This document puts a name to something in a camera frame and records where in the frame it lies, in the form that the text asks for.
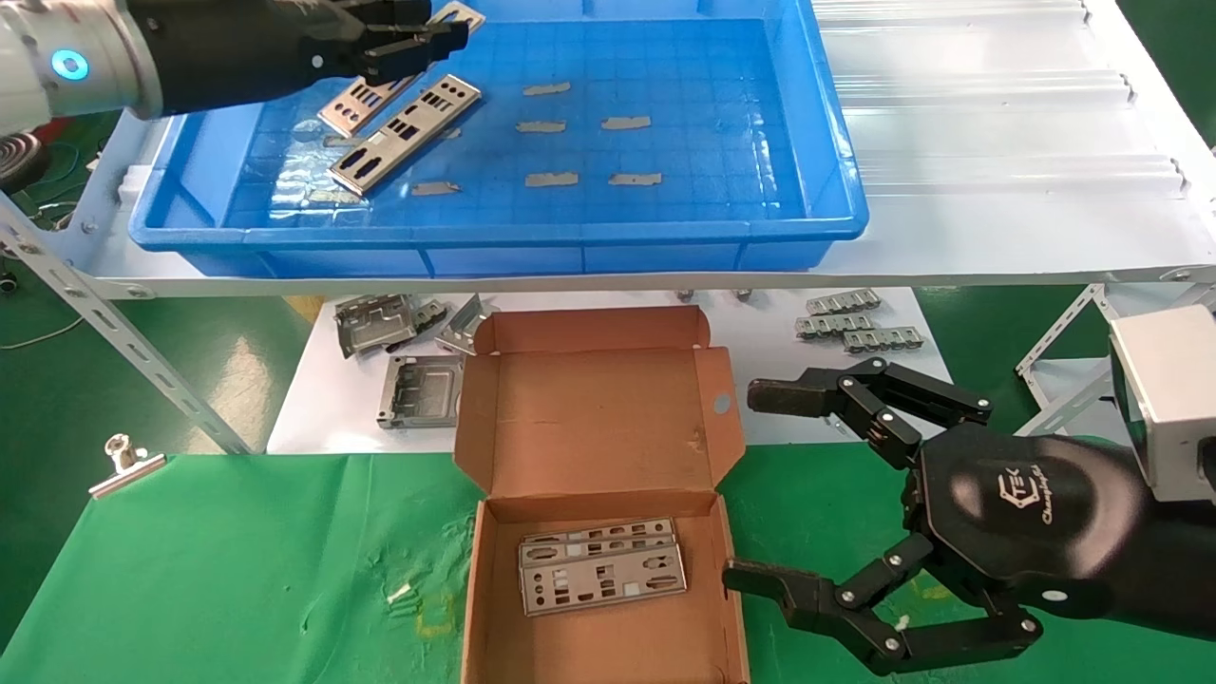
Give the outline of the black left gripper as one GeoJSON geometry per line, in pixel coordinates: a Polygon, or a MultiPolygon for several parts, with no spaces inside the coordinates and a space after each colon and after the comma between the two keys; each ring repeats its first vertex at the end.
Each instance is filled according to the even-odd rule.
{"type": "Polygon", "coordinates": [[[465,50],[471,26],[429,26],[430,1],[129,1],[161,116],[266,103],[327,78],[404,82],[465,50]]]}

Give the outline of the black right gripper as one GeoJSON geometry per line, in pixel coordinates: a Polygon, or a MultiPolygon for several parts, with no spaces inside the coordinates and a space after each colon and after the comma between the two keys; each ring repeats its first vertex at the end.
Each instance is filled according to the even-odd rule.
{"type": "Polygon", "coordinates": [[[1124,611],[1145,590],[1147,486],[1128,447],[978,426],[989,424],[989,399],[882,357],[751,380],[747,407],[834,416],[893,469],[916,467],[921,533],[850,579],[734,556],[724,564],[726,589],[777,602],[790,629],[831,637],[874,675],[1025,654],[1042,628],[1017,602],[1124,611]],[[922,445],[900,414],[947,431],[922,445]],[[984,617],[902,629],[878,618],[876,606],[921,570],[984,617]]]}

